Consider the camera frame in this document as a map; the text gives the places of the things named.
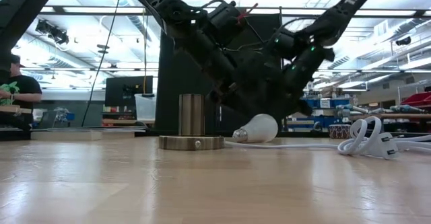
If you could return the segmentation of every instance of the white power cord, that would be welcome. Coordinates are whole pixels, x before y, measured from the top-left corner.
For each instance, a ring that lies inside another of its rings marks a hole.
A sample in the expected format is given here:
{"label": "white power cord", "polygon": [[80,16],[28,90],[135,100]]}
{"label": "white power cord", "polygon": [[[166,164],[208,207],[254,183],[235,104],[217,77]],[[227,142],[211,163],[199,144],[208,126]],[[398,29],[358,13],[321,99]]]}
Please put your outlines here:
{"label": "white power cord", "polygon": [[[365,137],[368,123],[374,122],[374,129],[369,138]],[[371,155],[394,159],[399,156],[400,150],[412,150],[424,153],[431,153],[431,143],[421,143],[420,141],[431,140],[431,135],[413,138],[394,138],[390,133],[380,133],[382,122],[375,116],[370,116],[365,120],[357,120],[350,127],[351,139],[339,145],[331,144],[296,144],[296,145],[255,145],[242,144],[226,141],[225,145],[231,147],[255,148],[255,149],[289,149],[289,148],[324,148],[336,149],[342,155]]]}

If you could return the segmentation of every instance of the white light bulb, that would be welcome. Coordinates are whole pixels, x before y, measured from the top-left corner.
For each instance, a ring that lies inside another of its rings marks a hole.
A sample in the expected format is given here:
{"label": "white light bulb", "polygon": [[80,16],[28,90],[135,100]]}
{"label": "white light bulb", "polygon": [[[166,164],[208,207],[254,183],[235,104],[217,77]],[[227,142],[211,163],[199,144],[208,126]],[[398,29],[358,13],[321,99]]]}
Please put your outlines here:
{"label": "white light bulb", "polygon": [[277,133],[275,119],[267,114],[258,114],[236,130],[232,137],[239,143],[266,143],[274,139]]}

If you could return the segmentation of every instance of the person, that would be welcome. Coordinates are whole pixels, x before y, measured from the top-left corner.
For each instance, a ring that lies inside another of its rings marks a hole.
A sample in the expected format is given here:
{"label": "person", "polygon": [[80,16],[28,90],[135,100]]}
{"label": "person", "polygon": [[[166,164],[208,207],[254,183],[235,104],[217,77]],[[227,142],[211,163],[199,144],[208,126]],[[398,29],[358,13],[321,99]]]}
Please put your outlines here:
{"label": "person", "polygon": [[[6,87],[0,89],[0,99],[11,99],[13,105],[31,109],[33,103],[40,102],[42,90],[39,83],[32,77],[21,74],[21,58],[17,55],[11,57],[11,75]],[[21,119],[26,124],[33,123],[33,114],[22,114]]]}

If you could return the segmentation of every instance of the black robotic arm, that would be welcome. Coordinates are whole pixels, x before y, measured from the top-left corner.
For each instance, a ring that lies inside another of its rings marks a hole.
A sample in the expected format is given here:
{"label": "black robotic arm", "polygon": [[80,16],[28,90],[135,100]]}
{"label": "black robotic arm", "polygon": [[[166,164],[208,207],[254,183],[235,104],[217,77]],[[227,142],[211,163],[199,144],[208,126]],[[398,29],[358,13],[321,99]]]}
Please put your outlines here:
{"label": "black robotic arm", "polygon": [[[0,20],[2,72],[9,69],[6,55],[48,0],[33,4],[29,1],[0,2],[11,5],[6,6],[8,10],[0,6],[0,14],[6,13]],[[214,82],[213,91],[208,95],[210,100],[250,117],[266,113],[275,118],[297,111],[311,114],[311,109],[300,100],[302,90],[325,59],[333,60],[333,51],[325,47],[338,41],[355,12],[366,2],[341,0],[309,27],[290,32],[282,26],[263,50],[245,48],[234,56],[226,47],[248,26],[244,14],[235,8],[235,2],[214,0],[220,4],[208,13],[204,7],[192,7],[181,0],[139,1],[164,33],[189,53]],[[13,20],[21,26],[12,32],[7,30],[7,25]],[[269,63],[274,57],[291,60],[292,64],[280,69]]]}

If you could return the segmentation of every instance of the computer monitor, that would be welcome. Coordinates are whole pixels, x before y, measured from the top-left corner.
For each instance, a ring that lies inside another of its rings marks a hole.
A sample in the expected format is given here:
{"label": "computer monitor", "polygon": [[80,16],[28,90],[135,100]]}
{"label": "computer monitor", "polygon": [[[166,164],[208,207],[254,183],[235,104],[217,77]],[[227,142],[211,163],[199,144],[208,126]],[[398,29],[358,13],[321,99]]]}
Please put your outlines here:
{"label": "computer monitor", "polygon": [[106,79],[105,106],[134,106],[135,94],[152,94],[153,76]]}

